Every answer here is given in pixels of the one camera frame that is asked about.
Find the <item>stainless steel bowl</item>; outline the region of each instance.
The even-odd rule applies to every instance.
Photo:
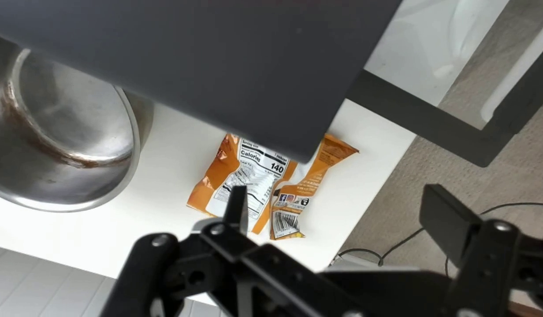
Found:
[[[0,38],[0,197],[44,211],[113,198],[132,177],[151,123],[151,103],[130,100]]]

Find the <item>snack bag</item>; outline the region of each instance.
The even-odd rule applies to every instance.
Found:
[[[292,176],[275,186],[271,197],[271,239],[303,237],[298,225],[300,214],[310,204],[326,170],[356,151],[347,142],[326,133],[315,156],[305,165],[296,165]]]
[[[213,216],[222,216],[233,186],[247,184],[248,230],[261,232],[271,214],[270,197],[273,186],[291,177],[294,165],[280,153],[227,133],[187,204]]]

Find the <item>white countertop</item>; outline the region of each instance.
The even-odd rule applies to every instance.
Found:
[[[344,102],[331,131],[359,153],[328,172],[301,216],[307,237],[275,241],[315,271],[329,264],[414,139],[411,131],[352,102]],[[118,197],[81,212],[42,212],[0,198],[0,246],[118,276],[137,237],[167,230],[185,239],[192,225],[204,218],[185,202],[222,135],[208,123],[157,105],[139,167]]]

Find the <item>black frame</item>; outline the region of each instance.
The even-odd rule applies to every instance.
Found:
[[[493,117],[481,130],[367,70],[358,75],[347,98],[486,167],[543,105],[543,52],[502,98]]]

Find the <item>white table surface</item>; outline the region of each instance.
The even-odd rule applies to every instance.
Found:
[[[331,131],[359,154],[328,172],[301,216],[307,237],[275,242],[315,271],[338,251],[414,137],[352,102],[344,102]],[[0,198],[0,246],[114,278],[137,237],[167,230],[185,239],[194,221],[204,218],[185,202],[222,135],[208,123],[157,105],[139,167],[118,197],[81,212],[42,212]]]

